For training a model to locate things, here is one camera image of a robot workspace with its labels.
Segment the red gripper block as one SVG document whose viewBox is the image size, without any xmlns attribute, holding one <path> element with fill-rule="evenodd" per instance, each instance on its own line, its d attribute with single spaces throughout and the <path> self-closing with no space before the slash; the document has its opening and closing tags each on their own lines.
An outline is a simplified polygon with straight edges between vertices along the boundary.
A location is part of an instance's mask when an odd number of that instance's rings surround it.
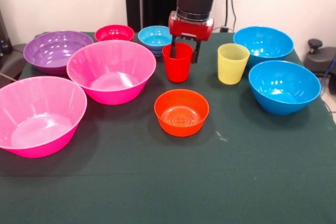
<svg viewBox="0 0 336 224">
<path fill-rule="evenodd" d="M 180 17 L 176 11 L 172 11 L 169 16 L 169 30 L 172 35 L 170 58 L 176 55 L 176 37 L 194 39 L 196 47 L 192 55 L 192 64 L 197 63 L 201 41 L 208 41 L 214 28 L 214 19 L 208 18 L 204 21 L 190 21 Z"/>
</svg>

